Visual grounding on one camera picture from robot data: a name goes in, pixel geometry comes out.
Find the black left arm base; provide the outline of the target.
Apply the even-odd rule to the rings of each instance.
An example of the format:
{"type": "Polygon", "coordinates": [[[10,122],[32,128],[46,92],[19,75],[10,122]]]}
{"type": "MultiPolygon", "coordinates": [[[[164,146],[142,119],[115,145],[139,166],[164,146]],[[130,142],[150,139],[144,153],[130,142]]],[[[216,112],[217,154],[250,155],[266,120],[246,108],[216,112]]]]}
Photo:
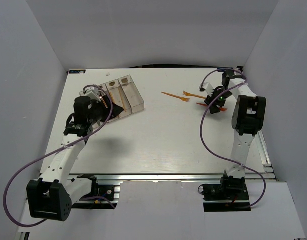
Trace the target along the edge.
{"type": "Polygon", "coordinates": [[[91,192],[82,197],[79,206],[90,210],[114,210],[117,206],[115,201],[115,185],[99,184],[95,176],[91,180],[91,192]]]}

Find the orange plastic knife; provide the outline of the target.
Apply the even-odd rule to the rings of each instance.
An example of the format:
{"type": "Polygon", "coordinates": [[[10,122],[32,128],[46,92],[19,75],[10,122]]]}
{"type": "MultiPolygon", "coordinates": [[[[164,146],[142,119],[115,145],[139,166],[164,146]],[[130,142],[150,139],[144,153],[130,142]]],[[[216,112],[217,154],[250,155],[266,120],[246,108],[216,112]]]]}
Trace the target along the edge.
{"type": "Polygon", "coordinates": [[[102,98],[101,99],[101,101],[102,101],[102,103],[104,104],[104,106],[106,107],[106,109],[108,108],[108,105],[107,105],[107,103],[106,103],[106,101],[102,98]]]}

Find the orange plastic chopstick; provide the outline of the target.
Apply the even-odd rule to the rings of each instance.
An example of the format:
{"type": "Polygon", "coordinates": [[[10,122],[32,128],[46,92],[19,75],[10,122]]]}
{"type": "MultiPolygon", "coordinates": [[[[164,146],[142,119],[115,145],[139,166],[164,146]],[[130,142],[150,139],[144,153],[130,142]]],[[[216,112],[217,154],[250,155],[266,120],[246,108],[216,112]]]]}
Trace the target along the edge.
{"type": "Polygon", "coordinates": [[[112,102],[115,104],[115,99],[114,99],[114,97],[113,97],[113,95],[112,95],[112,93],[110,91],[109,91],[109,94],[110,94],[110,97],[112,99],[112,102]]]}
{"type": "Polygon", "coordinates": [[[127,112],[126,104],[125,104],[124,97],[123,97],[123,94],[122,94],[122,90],[119,88],[118,91],[119,91],[119,95],[120,95],[120,98],[121,98],[121,102],[122,102],[122,105],[123,105],[124,112],[127,112]]]}

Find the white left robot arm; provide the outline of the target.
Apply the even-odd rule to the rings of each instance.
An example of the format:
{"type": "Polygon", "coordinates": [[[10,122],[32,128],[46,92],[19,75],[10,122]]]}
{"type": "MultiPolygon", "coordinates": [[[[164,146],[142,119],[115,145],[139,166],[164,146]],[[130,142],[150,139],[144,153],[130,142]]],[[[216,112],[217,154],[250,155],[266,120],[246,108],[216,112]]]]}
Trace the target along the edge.
{"type": "Polygon", "coordinates": [[[84,197],[93,200],[99,195],[95,176],[83,174],[69,180],[69,175],[87,145],[87,136],[93,132],[93,126],[118,117],[124,109],[106,96],[97,100],[89,96],[77,97],[73,108],[63,133],[63,150],[54,156],[39,179],[31,180],[26,187],[33,218],[64,222],[75,203],[84,197]]]}

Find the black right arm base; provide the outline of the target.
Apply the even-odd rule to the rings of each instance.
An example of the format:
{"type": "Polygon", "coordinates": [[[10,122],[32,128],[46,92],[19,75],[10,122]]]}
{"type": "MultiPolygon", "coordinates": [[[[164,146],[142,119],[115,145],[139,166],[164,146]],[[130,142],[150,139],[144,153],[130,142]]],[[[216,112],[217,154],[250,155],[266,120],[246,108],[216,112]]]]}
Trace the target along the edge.
{"type": "Polygon", "coordinates": [[[246,185],[240,193],[223,193],[220,184],[202,184],[197,191],[203,196],[205,213],[251,211],[250,197],[246,185]]]}

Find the orange plastic fork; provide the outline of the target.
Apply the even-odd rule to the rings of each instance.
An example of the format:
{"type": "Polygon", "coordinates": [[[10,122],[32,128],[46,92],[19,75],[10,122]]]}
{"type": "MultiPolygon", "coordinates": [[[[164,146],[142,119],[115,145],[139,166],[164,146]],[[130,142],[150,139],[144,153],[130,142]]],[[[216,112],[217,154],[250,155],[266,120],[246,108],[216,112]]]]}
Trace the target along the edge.
{"type": "Polygon", "coordinates": [[[182,97],[182,96],[171,94],[171,93],[167,93],[167,92],[161,92],[161,93],[164,94],[164,95],[176,98],[176,99],[180,99],[183,102],[187,102],[188,103],[190,101],[190,98],[188,98],[188,97],[182,97]]]}
{"type": "MultiPolygon", "coordinates": [[[[196,104],[197,104],[197,105],[200,105],[200,106],[208,107],[208,105],[205,104],[205,103],[196,102],[196,104]]],[[[221,111],[221,112],[226,112],[227,110],[228,110],[228,108],[226,108],[226,107],[221,107],[221,108],[220,108],[220,111],[221,111]]]]}
{"type": "Polygon", "coordinates": [[[206,98],[205,96],[201,96],[201,95],[197,95],[197,94],[192,94],[192,93],[189,93],[187,91],[183,91],[183,95],[187,96],[187,97],[195,97],[195,98],[200,98],[200,99],[205,99],[206,98]]]}

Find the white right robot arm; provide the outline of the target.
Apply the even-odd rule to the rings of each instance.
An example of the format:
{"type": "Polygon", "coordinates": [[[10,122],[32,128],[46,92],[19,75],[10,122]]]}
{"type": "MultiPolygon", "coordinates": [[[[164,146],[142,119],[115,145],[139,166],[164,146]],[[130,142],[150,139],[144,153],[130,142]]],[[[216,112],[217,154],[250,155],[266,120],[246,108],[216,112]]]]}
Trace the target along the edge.
{"type": "Polygon", "coordinates": [[[231,125],[234,131],[234,142],[231,163],[224,172],[225,178],[243,179],[250,147],[256,135],[262,130],[266,112],[267,100],[256,95],[247,85],[247,78],[237,69],[218,68],[222,73],[221,85],[213,88],[206,78],[200,85],[202,92],[207,92],[204,101],[210,114],[220,113],[226,100],[233,96],[236,99],[231,125]]]}

